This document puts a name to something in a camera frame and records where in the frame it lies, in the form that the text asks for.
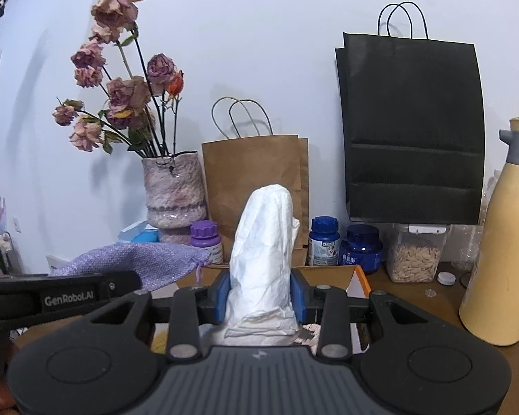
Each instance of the rose bouquet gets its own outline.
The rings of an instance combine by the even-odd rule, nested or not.
[[[86,110],[82,101],[67,99],[62,103],[58,100],[60,105],[53,116],[61,126],[70,126],[75,121],[69,140],[79,150],[92,151],[102,145],[103,150],[111,154],[112,144],[125,143],[128,151],[134,151],[142,158],[173,157],[183,72],[177,70],[173,60],[164,54],[154,55],[148,63],[144,62],[138,42],[137,1],[142,0],[99,0],[93,5],[91,14],[95,25],[92,34],[71,57],[77,85],[100,87],[107,96],[108,107],[93,114]],[[107,44],[114,44],[119,49],[128,80],[112,79],[106,70],[102,50]],[[144,76],[132,73],[123,51],[133,44],[138,50]],[[104,75],[109,80],[105,86]],[[171,151],[165,135],[165,116],[169,112],[174,116]],[[156,123],[159,124],[159,136]]]

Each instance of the white tissue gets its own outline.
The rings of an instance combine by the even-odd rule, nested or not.
[[[298,331],[290,275],[299,228],[286,188],[270,185],[250,195],[236,230],[220,343],[277,344]]]

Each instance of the cream thermos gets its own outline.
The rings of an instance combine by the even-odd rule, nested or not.
[[[488,204],[479,257],[459,308],[464,326],[493,345],[519,341],[519,118],[500,131],[509,145]]]

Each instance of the dark blue jar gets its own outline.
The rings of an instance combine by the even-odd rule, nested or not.
[[[340,265],[359,265],[365,274],[375,273],[381,266],[382,242],[379,230],[368,224],[352,224],[339,252]]]
[[[309,265],[338,265],[338,220],[321,216],[311,220],[309,233]]]

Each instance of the metal screw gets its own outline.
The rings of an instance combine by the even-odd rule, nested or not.
[[[176,359],[190,359],[198,354],[198,350],[195,346],[189,345],[188,343],[180,343],[172,346],[169,353]]]
[[[338,343],[330,343],[321,348],[321,354],[330,359],[342,359],[348,355],[348,348]]]

